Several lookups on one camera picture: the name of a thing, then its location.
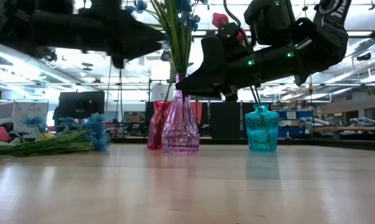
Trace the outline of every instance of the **glass vase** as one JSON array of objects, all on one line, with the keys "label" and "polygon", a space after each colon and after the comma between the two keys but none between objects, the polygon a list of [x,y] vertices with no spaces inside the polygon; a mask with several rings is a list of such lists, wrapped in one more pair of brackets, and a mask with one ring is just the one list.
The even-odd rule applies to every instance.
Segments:
[{"label": "glass vase", "polygon": [[156,101],[155,112],[150,120],[149,138],[147,140],[147,148],[151,150],[162,149],[162,131],[168,117],[168,101]]},{"label": "glass vase", "polygon": [[254,105],[255,111],[245,115],[248,145],[252,152],[276,152],[279,114],[268,111],[269,105]]},{"label": "glass vase", "polygon": [[[185,75],[176,74],[176,82]],[[195,121],[192,104],[188,95],[183,96],[180,90],[170,107],[164,132],[162,133],[162,150],[165,152],[198,152],[200,134]]]}]

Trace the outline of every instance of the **pink glass vase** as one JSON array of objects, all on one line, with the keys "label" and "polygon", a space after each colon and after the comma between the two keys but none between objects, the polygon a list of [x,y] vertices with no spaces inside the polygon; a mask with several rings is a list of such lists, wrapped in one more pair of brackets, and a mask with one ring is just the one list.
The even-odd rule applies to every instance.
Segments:
[{"label": "pink glass vase", "polygon": [[[184,77],[184,75],[176,74],[176,82]],[[198,152],[200,148],[200,135],[190,97],[183,96],[179,90],[175,92],[174,101],[165,122],[162,145],[162,150],[165,152]]]},{"label": "pink glass vase", "polygon": [[162,149],[162,131],[164,130],[164,124],[168,117],[168,101],[156,101],[154,102],[156,111],[151,117],[149,138],[147,140],[147,148],[151,150]]}]

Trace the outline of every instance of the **table surface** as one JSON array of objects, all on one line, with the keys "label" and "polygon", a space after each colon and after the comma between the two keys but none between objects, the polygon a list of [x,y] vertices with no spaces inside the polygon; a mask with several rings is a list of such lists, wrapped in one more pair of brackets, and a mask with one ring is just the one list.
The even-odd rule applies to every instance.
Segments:
[{"label": "table surface", "polygon": [[375,223],[375,151],[144,145],[0,158],[0,223]]}]

